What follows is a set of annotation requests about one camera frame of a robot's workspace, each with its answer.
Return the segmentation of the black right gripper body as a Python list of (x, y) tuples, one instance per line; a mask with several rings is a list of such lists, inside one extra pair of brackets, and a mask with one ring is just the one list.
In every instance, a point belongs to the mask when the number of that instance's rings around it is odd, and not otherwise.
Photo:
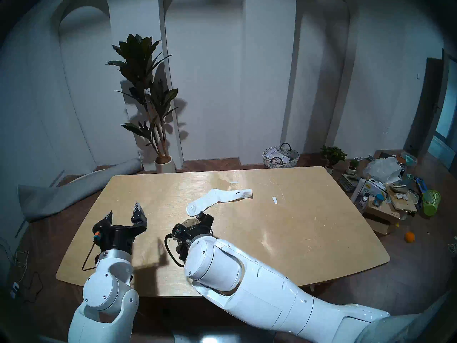
[(212, 226), (200, 226), (197, 219), (185, 220), (183, 224), (177, 224), (173, 228), (172, 239), (176, 240), (176, 253), (179, 256), (177, 261), (173, 255), (175, 262), (185, 262), (188, 256), (190, 246), (197, 238), (211, 235), (213, 236)]

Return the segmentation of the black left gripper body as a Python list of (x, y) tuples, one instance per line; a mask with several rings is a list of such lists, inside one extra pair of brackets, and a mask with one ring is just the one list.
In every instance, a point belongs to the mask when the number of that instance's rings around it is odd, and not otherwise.
[(102, 219), (92, 227), (94, 243), (101, 252), (120, 250), (132, 255), (135, 237), (147, 229), (146, 217), (133, 217), (131, 226), (112, 225), (108, 219)]

